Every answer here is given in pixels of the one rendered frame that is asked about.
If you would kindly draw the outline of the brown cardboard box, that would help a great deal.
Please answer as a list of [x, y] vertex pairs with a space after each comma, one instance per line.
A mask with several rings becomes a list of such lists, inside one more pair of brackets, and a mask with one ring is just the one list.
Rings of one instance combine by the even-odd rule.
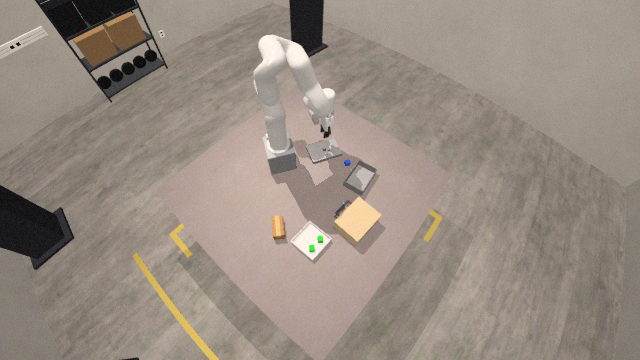
[[283, 216], [271, 216], [272, 220], [272, 233], [274, 240], [285, 239], [284, 235], [284, 221]]

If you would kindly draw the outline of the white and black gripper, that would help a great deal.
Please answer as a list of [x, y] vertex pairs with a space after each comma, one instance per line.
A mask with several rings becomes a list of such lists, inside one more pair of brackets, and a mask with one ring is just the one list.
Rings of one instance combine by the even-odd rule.
[[[333, 125], [334, 125], [333, 115], [331, 118], [330, 117], [319, 118], [319, 121], [322, 125], [321, 132], [324, 132], [324, 138], [329, 137], [329, 135], [331, 135], [331, 130], [333, 130]], [[326, 132], [327, 130], [328, 132]]]

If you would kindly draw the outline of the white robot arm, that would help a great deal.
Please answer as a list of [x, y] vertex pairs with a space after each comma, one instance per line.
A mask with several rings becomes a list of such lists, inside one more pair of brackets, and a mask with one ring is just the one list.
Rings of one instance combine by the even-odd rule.
[[335, 92], [321, 88], [301, 45], [275, 35], [266, 35], [260, 39], [258, 48], [263, 62], [254, 71], [254, 86], [256, 84], [256, 93], [266, 121], [267, 148], [271, 153], [282, 154], [289, 149], [290, 140], [286, 136], [286, 113], [280, 100], [276, 75], [284, 69], [286, 62], [298, 88], [305, 95], [303, 103], [310, 109], [309, 115], [314, 125], [319, 124], [319, 118], [332, 117]]

